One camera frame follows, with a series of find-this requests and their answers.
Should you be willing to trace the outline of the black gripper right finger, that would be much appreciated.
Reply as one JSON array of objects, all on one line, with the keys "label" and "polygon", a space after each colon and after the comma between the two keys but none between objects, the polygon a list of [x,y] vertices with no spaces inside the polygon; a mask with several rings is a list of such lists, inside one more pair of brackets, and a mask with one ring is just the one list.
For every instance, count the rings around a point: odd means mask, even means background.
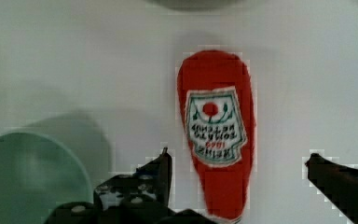
[{"label": "black gripper right finger", "polygon": [[312,153],[305,162],[308,180],[353,224],[358,224],[358,169]]}]

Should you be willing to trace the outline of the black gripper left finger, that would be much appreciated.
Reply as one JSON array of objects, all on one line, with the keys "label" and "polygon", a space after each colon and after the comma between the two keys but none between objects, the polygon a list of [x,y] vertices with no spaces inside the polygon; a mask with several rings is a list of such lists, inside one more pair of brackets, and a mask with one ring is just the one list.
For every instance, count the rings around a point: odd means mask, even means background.
[{"label": "black gripper left finger", "polygon": [[93,191],[93,201],[64,203],[45,224],[217,224],[186,209],[169,208],[172,157],[168,149],[131,175],[116,175]]}]

